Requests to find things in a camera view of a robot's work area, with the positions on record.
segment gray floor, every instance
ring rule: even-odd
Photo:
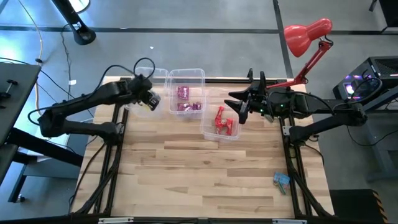
[[[50,1],[23,1],[39,26],[61,27],[62,16]],[[213,28],[213,29],[276,29],[272,0],[112,0],[91,1],[80,14],[93,27],[110,28]],[[363,0],[279,0],[282,21],[309,24],[320,17],[330,17],[333,30],[381,30],[386,24],[381,11],[368,11],[371,1]],[[0,13],[0,26],[31,26],[31,21],[17,0],[9,0]],[[45,61],[43,70],[66,88],[68,83],[65,53],[58,32],[42,32]],[[308,74],[307,90],[323,98],[332,98],[331,89],[369,56],[397,55],[398,36],[393,35],[331,35],[335,46]],[[268,77],[285,78],[285,67],[278,34],[156,34],[99,33],[89,45],[74,43],[72,34],[65,33],[65,43],[72,58],[72,94],[92,90],[104,69],[111,64],[132,67],[140,57],[151,57],[159,68],[202,68],[209,77],[244,77],[249,68],[255,75],[264,70]],[[36,32],[0,30],[0,57],[34,63],[39,52]],[[293,74],[316,51],[312,44],[300,58],[290,54]],[[122,75],[113,70],[110,75]],[[40,75],[39,83],[57,100],[66,94]],[[53,101],[40,90],[40,105]],[[34,108],[31,94],[17,126],[34,134],[36,127],[25,115]],[[71,119],[89,118],[82,112]],[[358,141],[366,142],[360,128],[353,129]],[[322,133],[321,151],[331,189],[369,189],[379,192],[390,222],[398,223],[398,180],[367,183],[366,175],[378,170],[370,148],[360,147],[347,136],[345,127]],[[0,187],[0,219],[63,215],[73,192],[75,179],[28,177],[22,193],[25,203],[7,203],[21,166],[13,164]]]

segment wooden tabletop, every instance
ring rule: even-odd
[[[104,82],[119,79],[106,77]],[[247,86],[208,84],[206,92],[212,94],[207,100],[222,104],[229,98],[229,90],[243,90]],[[154,85],[153,90],[164,96],[163,85]],[[294,90],[305,91],[305,87],[298,85]],[[282,195],[272,182],[275,171],[287,174],[279,122],[269,123],[259,114],[250,114],[237,141],[207,141],[200,132],[200,120],[176,118],[169,113],[169,99],[162,100],[164,107],[159,118],[143,119],[129,114],[112,216],[294,217],[290,189]],[[111,121],[113,108],[98,106],[94,123]],[[296,122],[310,123],[312,118]],[[318,149],[315,142],[307,144]],[[87,146],[81,173],[101,145],[98,138]],[[73,210],[79,209],[97,187],[104,152],[90,165]],[[307,147],[301,147],[301,154],[308,188],[333,214],[321,157]],[[298,194],[304,212],[302,194]]]

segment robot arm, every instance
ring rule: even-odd
[[[100,86],[89,95],[56,103],[38,119],[40,130],[45,137],[57,137],[62,134],[89,134],[98,135],[112,144],[119,139],[117,124],[105,122],[103,124],[88,124],[66,120],[67,116],[90,109],[101,104],[115,103],[145,103],[152,111],[156,109],[160,98],[150,91],[152,83],[143,75],[133,80],[110,82]]]
[[[244,91],[231,92],[230,96],[240,101],[225,100],[224,102],[239,114],[239,123],[244,124],[248,113],[257,112],[261,116],[282,119],[293,116],[303,119],[312,114],[332,114],[330,118],[315,122],[306,127],[294,126],[289,128],[286,135],[290,142],[297,144],[306,141],[310,136],[341,126],[363,125],[367,117],[359,103],[347,103],[344,100],[323,100],[317,96],[293,91],[290,87],[275,87],[267,89],[264,73],[260,75],[260,82]]]

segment pink candy package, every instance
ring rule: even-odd
[[[188,86],[179,86],[177,88],[177,96],[181,100],[189,100],[189,87]]]
[[[189,103],[177,103],[177,111],[191,111],[191,110],[201,110],[201,103],[196,102],[192,105]]]

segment plastic bin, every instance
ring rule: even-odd
[[[208,91],[207,105],[203,112],[200,124],[201,132],[206,140],[230,142],[239,138],[241,133],[239,115],[224,103],[224,100],[233,99],[232,97],[228,96],[228,92],[228,90],[224,89],[210,89]],[[222,128],[221,134],[216,134],[215,118],[220,106],[224,107],[221,117],[223,119],[229,118],[233,120],[231,135],[227,135],[227,127]]]
[[[136,73],[137,75],[143,74],[147,77],[152,72],[152,70],[153,68],[149,67],[137,67]],[[169,71],[167,71],[166,69],[156,68],[152,77],[167,77],[168,75]],[[149,107],[145,104],[138,105],[129,103],[128,105],[124,105],[124,107],[140,118],[159,118],[162,116],[164,105],[165,98],[162,98],[154,111],[151,111]]]
[[[179,87],[189,87],[189,97],[183,100],[178,97]],[[170,113],[181,118],[200,119],[206,106],[205,71],[200,68],[172,70],[166,81],[165,89],[170,97]],[[201,103],[200,110],[179,111],[179,103]]]

